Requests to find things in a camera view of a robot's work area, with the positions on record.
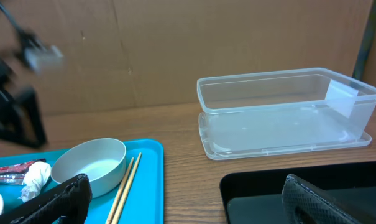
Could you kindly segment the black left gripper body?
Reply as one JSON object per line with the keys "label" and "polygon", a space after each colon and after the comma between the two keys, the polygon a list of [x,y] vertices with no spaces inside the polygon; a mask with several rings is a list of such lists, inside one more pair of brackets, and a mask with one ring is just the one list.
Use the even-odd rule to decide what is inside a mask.
{"label": "black left gripper body", "polygon": [[[21,50],[17,58],[28,69],[40,73],[46,68],[60,66],[63,54],[54,45],[44,45],[35,34],[19,29],[17,37]],[[22,89],[16,95],[6,90],[11,82],[12,68],[0,58],[0,140],[21,146],[40,148],[47,143],[36,92]]]}

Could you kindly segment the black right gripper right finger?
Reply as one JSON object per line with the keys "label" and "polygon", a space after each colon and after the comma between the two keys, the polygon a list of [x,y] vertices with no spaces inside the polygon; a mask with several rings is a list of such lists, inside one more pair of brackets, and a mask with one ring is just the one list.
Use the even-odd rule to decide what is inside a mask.
{"label": "black right gripper right finger", "polygon": [[376,224],[375,216],[293,174],[285,179],[282,204],[289,224]]}

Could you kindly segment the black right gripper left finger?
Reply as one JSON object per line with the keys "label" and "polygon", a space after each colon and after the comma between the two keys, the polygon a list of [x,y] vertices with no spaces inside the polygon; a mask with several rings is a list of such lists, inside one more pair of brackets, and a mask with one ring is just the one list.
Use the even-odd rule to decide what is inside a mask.
{"label": "black right gripper left finger", "polygon": [[78,174],[10,212],[0,224],[79,224],[88,216],[93,198],[89,178]]}

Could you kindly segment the white napkin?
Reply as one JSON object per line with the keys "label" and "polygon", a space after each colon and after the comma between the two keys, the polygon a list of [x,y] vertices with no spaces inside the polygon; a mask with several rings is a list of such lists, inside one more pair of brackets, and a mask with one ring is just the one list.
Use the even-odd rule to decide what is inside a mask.
{"label": "white napkin", "polygon": [[19,199],[25,203],[37,197],[41,193],[42,187],[47,183],[51,171],[51,165],[46,162],[33,163],[23,179],[24,187]]}

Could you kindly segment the wooden chopstick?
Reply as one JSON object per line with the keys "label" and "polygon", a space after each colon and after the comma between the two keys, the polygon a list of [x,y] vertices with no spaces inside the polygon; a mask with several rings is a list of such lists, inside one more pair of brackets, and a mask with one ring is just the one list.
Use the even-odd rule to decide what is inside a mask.
{"label": "wooden chopstick", "polygon": [[127,169],[126,169],[126,173],[124,174],[124,177],[121,180],[121,183],[120,183],[119,188],[117,190],[117,194],[115,196],[114,202],[112,204],[111,210],[109,212],[109,215],[107,217],[107,220],[106,220],[105,224],[111,224],[111,222],[114,219],[114,215],[115,215],[117,206],[118,206],[119,201],[121,199],[122,191],[123,191],[124,186],[125,186],[125,184],[127,182],[127,179],[128,179],[128,176],[129,176],[129,172],[131,171],[133,163],[134,163],[134,157],[131,158],[131,161],[130,161]]}
{"label": "wooden chopstick", "polygon": [[134,163],[134,166],[133,166],[131,172],[129,173],[128,179],[122,185],[123,186],[122,192],[120,194],[118,205],[117,205],[116,210],[114,212],[114,216],[112,218],[111,224],[118,224],[119,223],[119,219],[121,217],[124,205],[126,203],[126,200],[127,200],[128,194],[129,194],[129,191],[132,187],[132,183],[134,181],[134,177],[135,177],[135,174],[137,172],[141,157],[142,157],[142,153],[140,152],[138,157],[137,157],[137,160]]}

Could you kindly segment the grey bowl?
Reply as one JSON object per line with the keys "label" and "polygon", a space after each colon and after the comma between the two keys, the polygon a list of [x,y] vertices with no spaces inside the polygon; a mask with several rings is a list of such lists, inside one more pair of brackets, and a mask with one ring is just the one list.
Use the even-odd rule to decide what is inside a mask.
{"label": "grey bowl", "polygon": [[101,138],[81,143],[57,159],[51,178],[61,184],[78,174],[86,174],[93,197],[100,197],[123,179],[126,152],[125,144],[118,139]]}

